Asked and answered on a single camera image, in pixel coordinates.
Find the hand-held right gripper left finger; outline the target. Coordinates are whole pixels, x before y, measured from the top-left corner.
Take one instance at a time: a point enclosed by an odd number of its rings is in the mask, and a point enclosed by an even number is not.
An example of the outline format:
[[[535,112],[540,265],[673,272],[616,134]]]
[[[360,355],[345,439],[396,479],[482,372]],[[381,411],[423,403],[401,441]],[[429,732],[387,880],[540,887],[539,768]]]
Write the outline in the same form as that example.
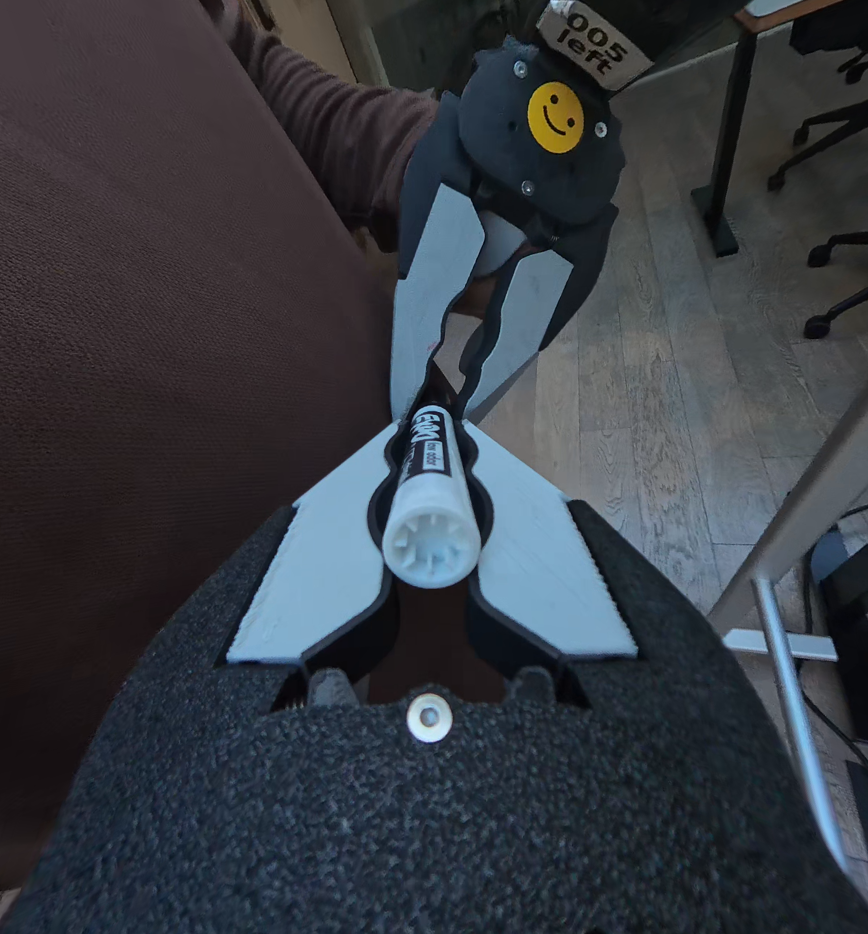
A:
[[[387,427],[294,504],[282,541],[227,650],[229,664],[289,665],[311,676],[366,676],[391,650],[392,576],[370,532],[370,502],[390,476]]]

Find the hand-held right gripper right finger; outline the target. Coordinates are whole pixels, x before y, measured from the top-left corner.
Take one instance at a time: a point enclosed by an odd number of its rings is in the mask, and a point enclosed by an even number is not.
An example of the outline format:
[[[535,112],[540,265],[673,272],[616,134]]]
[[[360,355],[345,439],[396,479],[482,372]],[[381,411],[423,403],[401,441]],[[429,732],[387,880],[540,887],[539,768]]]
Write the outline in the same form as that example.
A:
[[[470,477],[491,529],[470,579],[469,639],[504,678],[542,667],[555,682],[574,663],[635,660],[638,646],[555,485],[466,423]]]

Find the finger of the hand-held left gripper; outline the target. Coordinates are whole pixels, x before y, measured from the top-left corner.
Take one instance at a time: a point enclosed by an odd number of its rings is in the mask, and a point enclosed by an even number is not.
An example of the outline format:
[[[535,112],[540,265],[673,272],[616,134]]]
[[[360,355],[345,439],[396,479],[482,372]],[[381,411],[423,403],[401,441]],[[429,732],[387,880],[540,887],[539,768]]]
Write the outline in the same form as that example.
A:
[[[393,420],[423,394],[445,320],[472,277],[485,242],[470,198],[440,184],[406,276],[394,295],[390,373]]]
[[[573,266],[554,251],[523,256],[496,287],[466,356],[462,416],[485,417],[538,354]]]

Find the black dry-erase marker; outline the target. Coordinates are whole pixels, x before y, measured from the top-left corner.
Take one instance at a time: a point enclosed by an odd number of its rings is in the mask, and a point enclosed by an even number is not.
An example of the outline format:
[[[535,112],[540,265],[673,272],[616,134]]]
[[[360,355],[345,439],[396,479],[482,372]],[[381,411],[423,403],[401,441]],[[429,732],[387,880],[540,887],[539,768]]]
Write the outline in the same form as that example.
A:
[[[421,407],[409,422],[381,552],[395,577],[426,590],[451,587],[478,563],[481,534],[453,419],[441,405]]]

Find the white table with wooden edge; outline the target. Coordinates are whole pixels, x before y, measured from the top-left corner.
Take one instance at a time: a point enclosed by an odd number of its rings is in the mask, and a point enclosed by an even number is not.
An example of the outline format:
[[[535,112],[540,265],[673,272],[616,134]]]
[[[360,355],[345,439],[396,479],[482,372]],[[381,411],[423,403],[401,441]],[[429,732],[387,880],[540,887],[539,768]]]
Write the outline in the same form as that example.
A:
[[[693,206],[712,250],[719,259],[731,257],[739,251],[738,242],[723,211],[751,84],[758,39],[799,18],[834,5],[834,1],[749,2],[733,15],[739,35],[733,47],[711,178],[705,186],[691,191]]]

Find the silver-framed rolling whiteboard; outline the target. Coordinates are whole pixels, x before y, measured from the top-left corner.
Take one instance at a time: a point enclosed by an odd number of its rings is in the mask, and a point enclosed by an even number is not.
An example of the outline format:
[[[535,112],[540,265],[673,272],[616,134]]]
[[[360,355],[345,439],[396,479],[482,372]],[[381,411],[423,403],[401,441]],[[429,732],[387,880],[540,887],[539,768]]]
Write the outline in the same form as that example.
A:
[[[708,613],[715,626],[723,627],[751,607],[757,609],[791,757],[821,836],[845,874],[849,866],[843,836],[813,741],[775,585],[867,487],[868,380]]]

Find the black office chair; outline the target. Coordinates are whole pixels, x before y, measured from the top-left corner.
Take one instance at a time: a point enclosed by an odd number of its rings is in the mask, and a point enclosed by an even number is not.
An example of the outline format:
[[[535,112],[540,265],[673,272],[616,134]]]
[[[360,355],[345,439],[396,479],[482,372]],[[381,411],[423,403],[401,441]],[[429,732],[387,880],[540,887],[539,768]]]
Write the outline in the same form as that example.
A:
[[[858,50],[859,54],[839,69],[847,73],[847,83],[854,83],[868,69],[868,1],[840,2],[797,19],[790,47],[801,56]],[[804,120],[792,138],[793,146],[801,151],[768,177],[767,190],[778,192],[791,168],[867,129],[868,99]]]
[[[868,246],[868,231],[838,233],[823,244],[813,247],[807,257],[810,268],[820,268],[829,263],[832,252],[839,246]],[[802,335],[806,340],[820,340],[830,333],[832,323],[846,311],[868,302],[868,286],[836,303],[822,315],[813,315],[803,325]]]

